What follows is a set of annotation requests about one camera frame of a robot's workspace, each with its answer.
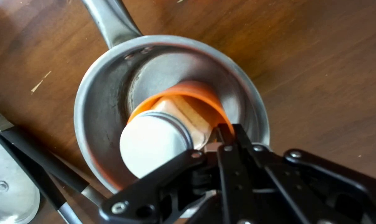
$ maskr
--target scratch on table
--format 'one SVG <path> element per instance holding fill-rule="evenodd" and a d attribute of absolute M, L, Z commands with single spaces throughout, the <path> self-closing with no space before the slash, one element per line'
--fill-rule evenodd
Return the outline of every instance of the scratch on table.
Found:
<path fill-rule="evenodd" d="M 44 79 L 45 78 L 47 78 L 47 76 L 48 75 L 50 75 L 50 73 L 51 73 L 51 71 L 49 71 L 42 79 L 41 79 L 41 81 L 35 86 L 35 87 L 33 87 L 33 89 L 32 90 L 30 90 L 32 93 L 31 94 L 33 94 L 36 90 L 37 90 L 37 88 L 39 87 L 39 85 L 41 85 L 41 83 L 44 81 Z"/>

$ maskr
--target table surface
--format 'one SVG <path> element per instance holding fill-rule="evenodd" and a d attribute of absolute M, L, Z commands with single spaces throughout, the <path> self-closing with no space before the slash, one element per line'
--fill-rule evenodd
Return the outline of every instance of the table surface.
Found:
<path fill-rule="evenodd" d="M 240 65 L 263 97 L 276 153 L 301 148 L 376 178 L 376 0 L 124 3 L 143 34 L 199 40 Z M 110 196 L 73 125 L 80 81 L 106 51 L 80 0 L 0 0 L 0 112 Z M 97 223 L 87 199 L 61 189 L 83 223 Z M 48 220 L 62 223 L 43 203 L 33 223 Z"/>

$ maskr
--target stainless steel saucepan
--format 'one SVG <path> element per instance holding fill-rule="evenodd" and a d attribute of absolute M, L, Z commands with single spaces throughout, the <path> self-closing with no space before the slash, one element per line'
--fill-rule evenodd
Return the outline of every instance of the stainless steel saucepan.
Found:
<path fill-rule="evenodd" d="M 109 50 L 81 81 L 74 125 L 84 159 L 111 192 L 130 184 L 133 177 L 119 150 L 120 135 L 130 113 L 146 98 L 180 81 L 210 85 L 229 120 L 242 124 L 253 142 L 269 144 L 262 99 L 245 72 L 229 57 L 185 37 L 142 36 L 118 0 L 82 1 Z"/>

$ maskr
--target black handle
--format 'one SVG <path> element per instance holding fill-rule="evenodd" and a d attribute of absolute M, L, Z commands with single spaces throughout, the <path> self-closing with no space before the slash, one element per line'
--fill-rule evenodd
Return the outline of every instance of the black handle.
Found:
<path fill-rule="evenodd" d="M 64 183 L 81 193 L 89 183 L 54 156 L 33 136 L 13 126 L 0 132 L 0 136 L 16 146 L 24 154 L 36 161 L 45 170 L 58 177 Z"/>
<path fill-rule="evenodd" d="M 30 180 L 32 180 L 36 187 L 40 190 L 41 194 L 46 197 L 46 199 L 56 210 L 59 210 L 60 207 L 67 202 L 43 167 L 1 136 L 0 144 L 4 147 L 8 154 L 10 154 L 15 162 L 18 163 Z"/>

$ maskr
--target saucepan handle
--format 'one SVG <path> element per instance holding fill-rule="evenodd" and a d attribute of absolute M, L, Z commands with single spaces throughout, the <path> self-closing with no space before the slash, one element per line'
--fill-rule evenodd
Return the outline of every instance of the saucepan handle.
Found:
<path fill-rule="evenodd" d="M 82 0 L 108 48 L 142 36 L 126 7 L 119 0 Z"/>

